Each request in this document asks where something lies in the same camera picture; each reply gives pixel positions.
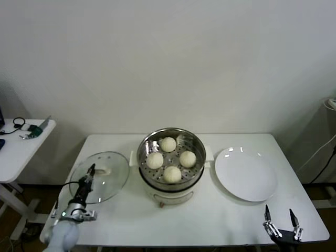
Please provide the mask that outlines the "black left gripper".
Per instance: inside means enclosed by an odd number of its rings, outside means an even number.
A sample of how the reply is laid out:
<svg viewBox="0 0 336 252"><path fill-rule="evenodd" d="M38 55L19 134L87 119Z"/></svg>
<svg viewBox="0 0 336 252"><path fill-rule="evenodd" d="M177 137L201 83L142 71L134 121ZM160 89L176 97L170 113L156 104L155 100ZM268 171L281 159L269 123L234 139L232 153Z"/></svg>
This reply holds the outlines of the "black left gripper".
<svg viewBox="0 0 336 252"><path fill-rule="evenodd" d="M83 176L79 180L79 187L75 193L74 196L74 202L75 203L86 203L88 194L92 191L91 186L92 186L92 181L96 172L96 164L93 163L87 172L86 176Z"/></svg>

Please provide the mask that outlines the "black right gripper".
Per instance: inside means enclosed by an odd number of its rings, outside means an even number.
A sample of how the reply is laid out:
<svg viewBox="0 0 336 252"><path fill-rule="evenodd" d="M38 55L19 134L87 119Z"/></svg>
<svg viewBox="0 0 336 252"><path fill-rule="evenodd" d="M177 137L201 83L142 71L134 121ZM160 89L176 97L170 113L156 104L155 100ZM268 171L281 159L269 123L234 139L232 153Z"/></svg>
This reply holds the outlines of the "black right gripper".
<svg viewBox="0 0 336 252"><path fill-rule="evenodd" d="M268 205L265 205L265 221L263 223L263 227L271 237L271 240L277 244L280 252L297 252L299 241L301 241L303 229L300 227L299 221L292 209L289 209L289 213L293 226L293 232L282 229L278 230L278 228L271 221Z"/></svg>

